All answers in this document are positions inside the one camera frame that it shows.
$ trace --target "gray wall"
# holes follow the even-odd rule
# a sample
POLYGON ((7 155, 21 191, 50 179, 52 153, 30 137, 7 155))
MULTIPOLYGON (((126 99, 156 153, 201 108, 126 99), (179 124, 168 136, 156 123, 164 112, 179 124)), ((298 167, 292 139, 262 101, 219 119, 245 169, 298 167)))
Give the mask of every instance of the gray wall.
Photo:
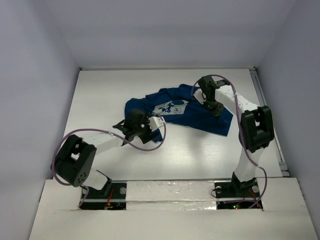
POLYGON ((29 238, 78 75, 43 0, 0 1, 0 239, 29 238))
POLYGON ((320 237, 320 1, 298 0, 258 73, 284 158, 320 237))
POLYGON ((81 67, 252 67, 295 0, 46 0, 81 67))

